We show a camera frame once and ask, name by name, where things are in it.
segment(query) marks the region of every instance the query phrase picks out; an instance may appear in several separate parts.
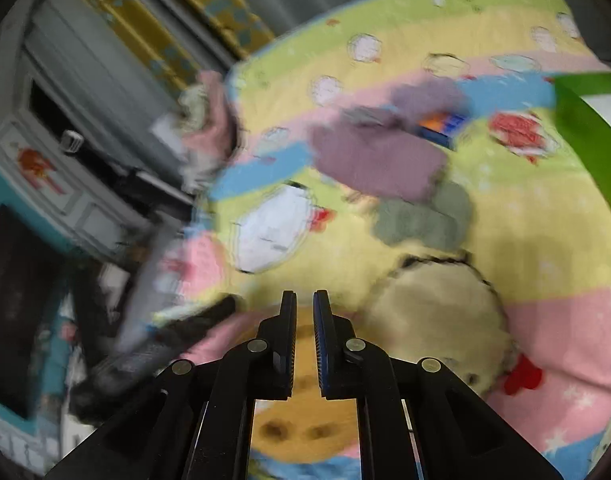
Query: bed sheet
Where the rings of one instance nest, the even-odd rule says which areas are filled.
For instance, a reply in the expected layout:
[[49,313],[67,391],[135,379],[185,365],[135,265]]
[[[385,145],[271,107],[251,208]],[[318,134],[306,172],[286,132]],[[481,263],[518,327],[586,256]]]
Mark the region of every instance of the bed sheet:
[[[307,131],[345,107],[387,105],[396,85],[451,77],[472,113],[446,175],[474,203],[463,248],[545,370],[538,389],[489,402],[566,480],[583,478],[611,416],[611,211],[553,125],[551,81],[602,70],[564,0],[362,0],[287,35],[228,80],[243,145],[212,189],[214,224],[200,219],[188,240],[199,269],[188,293],[202,303],[233,292],[255,309],[284,289],[305,304],[326,288],[352,310],[404,254],[441,255],[372,236],[370,200],[313,168]],[[498,142],[498,113],[537,120],[548,149]],[[348,454],[334,459],[343,470],[255,467],[258,478],[356,478]]]

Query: gray cloth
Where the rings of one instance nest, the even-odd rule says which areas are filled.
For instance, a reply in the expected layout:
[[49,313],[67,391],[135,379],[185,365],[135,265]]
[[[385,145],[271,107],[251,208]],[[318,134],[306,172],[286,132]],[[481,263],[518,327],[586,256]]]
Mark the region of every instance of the gray cloth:
[[472,203],[463,187],[443,182],[428,203],[385,198],[377,206],[373,234],[389,246],[409,238],[442,251],[456,251],[465,240]]

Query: metal screw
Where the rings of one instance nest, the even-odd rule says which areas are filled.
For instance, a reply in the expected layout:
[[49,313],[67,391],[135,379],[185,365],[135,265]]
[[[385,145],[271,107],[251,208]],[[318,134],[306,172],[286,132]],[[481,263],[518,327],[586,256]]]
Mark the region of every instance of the metal screw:
[[352,339],[348,339],[346,341],[346,348],[353,352],[361,352],[362,349],[365,348],[365,341],[363,339],[353,337]]
[[434,373],[441,370],[441,363],[436,359],[424,359],[423,363],[421,363],[421,368],[426,370],[427,372]]
[[172,364],[172,371],[177,375],[185,375],[192,370],[192,363],[188,360],[177,361]]
[[248,343],[250,352],[263,352],[268,348],[268,344],[263,339],[253,339]]

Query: purple cloth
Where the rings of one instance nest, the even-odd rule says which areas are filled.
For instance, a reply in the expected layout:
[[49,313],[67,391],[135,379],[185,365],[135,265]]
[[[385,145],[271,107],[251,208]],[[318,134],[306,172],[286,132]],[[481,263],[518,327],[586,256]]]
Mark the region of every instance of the purple cloth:
[[439,112],[467,115],[467,98],[448,77],[432,77],[418,86],[397,86],[390,101],[407,132],[416,132],[424,117]]
[[342,119],[310,133],[316,169],[368,195],[426,200],[447,159],[427,140],[378,124]]

